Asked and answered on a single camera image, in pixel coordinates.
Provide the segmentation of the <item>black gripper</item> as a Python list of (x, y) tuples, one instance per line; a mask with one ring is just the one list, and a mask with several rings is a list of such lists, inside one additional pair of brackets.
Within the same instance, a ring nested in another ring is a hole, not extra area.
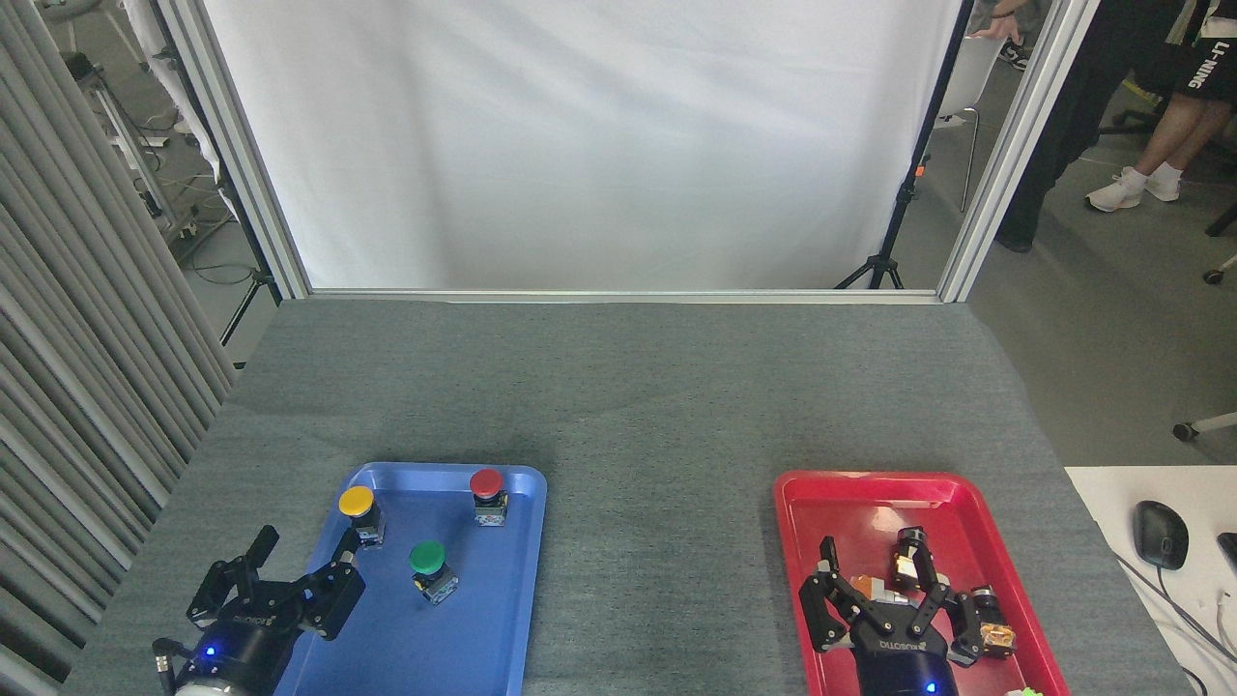
[[(841, 576), (835, 538), (823, 537), (819, 550), (821, 559), (799, 590), (813, 651), (830, 651), (849, 637), (861, 695), (957, 695), (950, 661), (971, 668), (982, 651), (971, 595), (954, 591), (936, 574), (920, 572), (917, 581), (924, 598), (919, 608), (880, 608), (893, 626), (892, 634), (882, 635), (871, 623), (876, 617), (871, 600)], [(931, 626), (941, 607), (952, 629), (949, 648)]]
[[(202, 637), (181, 676), (181, 694), (275, 694), (301, 630), (332, 642), (353, 616), (365, 591), (357, 530), (345, 530), (332, 558), (293, 582), (293, 607), (244, 605), (278, 541), (275, 525), (262, 525), (242, 555), (208, 567), (187, 608)], [(234, 591), (242, 602), (226, 605)]]

